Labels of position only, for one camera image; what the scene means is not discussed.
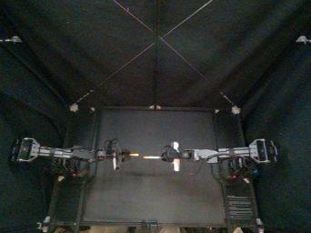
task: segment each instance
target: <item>metal frame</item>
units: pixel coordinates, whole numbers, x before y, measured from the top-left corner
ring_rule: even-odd
[[[115,108],[119,110],[132,110],[128,108]],[[196,108],[196,111],[210,111],[204,108]],[[215,136],[215,143],[216,143],[216,147],[219,146],[219,118],[218,118],[218,114],[214,113],[214,136]],[[235,122],[236,122],[236,128],[240,129],[240,119],[239,119],[239,115],[234,116],[235,117]],[[96,115],[94,116],[92,119],[92,145],[95,146],[95,142],[96,142],[96,135],[98,135],[98,117]],[[240,132],[238,133],[236,137],[239,138],[239,140],[245,140],[243,137],[243,132],[240,130]],[[231,219],[231,212],[230,212],[230,198],[228,196],[232,195],[232,188],[222,183],[222,187],[223,187],[223,203],[224,203],[224,213],[226,213],[226,220],[223,222],[223,224],[183,224],[183,223],[156,223],[156,222],[107,222],[107,221],[86,221],[83,219],[84,216],[84,209],[86,209],[86,197],[87,197],[87,193],[88,193],[88,182],[91,180],[91,177],[84,177],[82,180],[79,180],[78,182],[75,182],[75,184],[78,184],[82,189],[80,189],[80,194],[79,194],[79,203],[78,203],[78,211],[76,211],[76,215],[75,215],[75,221],[71,222],[66,222],[62,219],[56,219],[55,218],[55,207],[59,201],[59,193],[60,193],[60,189],[62,189],[62,185],[64,185],[62,182],[56,181],[56,185],[55,185],[55,190],[54,190],[54,195],[52,195],[52,200],[51,200],[51,205],[50,205],[50,211],[48,211],[48,215],[51,216],[51,221],[50,221],[50,229],[48,232],[54,232],[54,230],[56,229],[58,226],[70,226],[71,229],[74,230],[74,233],[79,232],[79,228],[84,227],[84,226],[124,226],[124,227],[140,227],[140,226],[146,226],[148,228],[155,229],[160,228],[160,227],[190,227],[190,228],[227,228],[228,232],[232,233],[236,229],[236,227],[243,227],[243,228],[250,228],[254,232],[257,232],[257,218],[258,218],[258,207],[257,207],[257,201],[255,201],[255,194],[254,194],[254,188],[253,188],[253,184],[245,184],[243,187],[240,188],[236,196],[240,197],[249,197],[250,202],[251,202],[251,216],[253,218],[249,221],[239,221],[235,219]]]

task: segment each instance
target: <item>white clip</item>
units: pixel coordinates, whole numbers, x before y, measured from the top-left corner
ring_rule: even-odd
[[[36,224],[38,224],[38,229],[43,229],[43,224],[40,222],[38,222]]]
[[[232,113],[238,115],[240,113],[240,108],[238,106],[232,106]]]
[[[59,176],[59,182],[62,182],[64,180],[64,176]]]
[[[79,110],[79,105],[78,104],[71,104],[70,108],[71,108],[72,112],[76,112]]]

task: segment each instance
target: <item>metal bracket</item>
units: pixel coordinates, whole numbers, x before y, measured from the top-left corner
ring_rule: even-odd
[[[158,222],[143,222],[142,227],[148,228],[151,233],[158,233],[160,231],[160,229],[162,229]]]

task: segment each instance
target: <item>white object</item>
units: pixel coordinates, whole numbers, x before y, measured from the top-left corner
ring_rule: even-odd
[[[305,35],[301,35],[299,38],[297,39],[297,43],[311,43],[311,41],[307,39],[307,37]]]
[[[235,115],[240,113],[240,108],[238,108],[238,106],[232,106],[232,113]]]
[[[180,144],[179,144],[178,142],[172,142],[172,143],[171,143],[171,147],[172,147],[178,152],[180,152],[180,150],[179,150]]]
[[[64,176],[59,176],[59,182],[62,182],[64,180]]]
[[[79,105],[78,104],[72,104],[70,105],[71,111],[76,112],[79,110]]]
[[[172,166],[174,171],[180,171],[180,159],[179,158],[174,158],[171,166]]]

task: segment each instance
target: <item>black enclosure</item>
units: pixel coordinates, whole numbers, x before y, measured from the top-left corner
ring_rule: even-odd
[[[210,207],[203,196],[211,197],[220,190],[208,191],[210,184],[218,186],[210,181],[208,165],[198,177],[180,173],[186,182],[195,180],[192,187],[200,186],[200,179],[208,180],[198,195],[192,188],[186,193],[178,186],[180,177],[160,161],[132,158],[119,173],[110,174],[107,161],[99,164],[103,176],[56,187],[55,177],[46,174],[48,161],[10,163],[16,139],[32,137],[48,147],[100,147],[115,134],[120,146],[138,150],[134,152],[142,156],[159,153],[171,140],[180,140],[182,147],[214,148],[245,146],[257,138],[273,139],[278,162],[261,166],[254,180],[259,217],[274,232],[311,232],[310,25],[310,0],[2,0],[0,232],[39,232],[36,222],[46,219],[48,207],[56,204],[54,192],[60,194],[62,205],[55,211],[62,213],[56,217],[64,225],[78,219],[86,226],[107,221],[112,225],[114,221],[156,221],[150,219],[151,213],[143,217],[138,214],[146,211],[140,207],[131,216],[123,215],[120,203],[108,203],[110,213],[91,211],[88,206],[102,203],[110,192],[115,201],[130,200],[127,209],[142,199],[144,207],[159,211],[163,207],[147,202],[144,194],[147,189],[159,194],[160,188],[168,198],[175,197],[178,188],[183,194],[171,200],[179,204],[167,209],[171,213],[184,209],[190,200],[195,201],[194,209],[199,204]],[[75,113],[72,104],[80,108]],[[230,110],[214,112],[232,106],[242,109],[240,122]],[[194,118],[198,127],[182,127],[188,121],[174,116],[180,114],[178,108],[186,107],[192,111],[184,115],[191,115],[188,120]],[[194,111],[207,108],[212,111]],[[135,119],[127,117],[130,111],[136,117],[146,115],[140,118],[143,133],[130,123]],[[162,114],[168,115],[168,122],[159,122]],[[212,140],[210,124],[216,126]],[[110,192],[102,195],[103,184]],[[130,196],[114,188],[130,190]],[[227,196],[239,191],[223,188],[223,202],[218,196],[215,207],[220,203],[227,206]],[[253,196],[249,191],[239,195]],[[215,223],[220,223],[223,210],[212,217]],[[155,218],[178,221],[170,213]],[[183,223],[191,219],[192,215],[186,219],[179,213]]]

